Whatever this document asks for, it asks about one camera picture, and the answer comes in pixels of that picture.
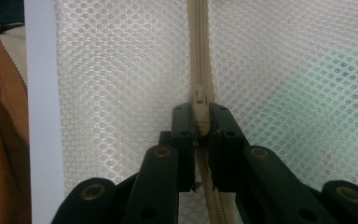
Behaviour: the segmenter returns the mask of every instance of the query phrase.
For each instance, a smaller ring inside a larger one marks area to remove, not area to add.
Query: metal screw
[[[262,148],[253,148],[251,150],[251,154],[256,157],[263,158],[263,159],[265,159],[269,156],[269,153]]]
[[[91,184],[86,186],[82,191],[80,196],[86,201],[92,201],[103,196],[105,192],[105,186],[100,183]]]
[[[358,191],[356,189],[340,186],[336,188],[336,193],[352,203],[358,203]]]
[[[157,157],[167,157],[171,155],[171,151],[166,147],[159,147],[154,150],[154,153]]]

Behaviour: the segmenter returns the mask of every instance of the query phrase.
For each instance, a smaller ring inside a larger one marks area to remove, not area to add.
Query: white panel
[[[211,0],[215,99],[305,184],[358,185],[358,1]]]

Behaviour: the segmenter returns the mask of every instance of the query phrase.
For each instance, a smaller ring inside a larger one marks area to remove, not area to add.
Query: white mesh fabric
[[[215,101],[305,184],[358,185],[358,1],[209,1]]]
[[[188,100],[186,1],[55,1],[65,192],[91,177],[116,184],[138,172],[145,151]],[[202,191],[180,196],[181,222]]]

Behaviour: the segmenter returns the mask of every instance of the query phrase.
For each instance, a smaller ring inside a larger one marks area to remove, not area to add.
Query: zipper slider
[[[197,85],[195,99],[196,99],[196,104],[207,105],[204,84],[198,84]]]

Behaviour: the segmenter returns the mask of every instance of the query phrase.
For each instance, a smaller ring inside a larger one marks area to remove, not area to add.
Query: brown surface
[[[0,41],[0,223],[31,223],[26,89]]]

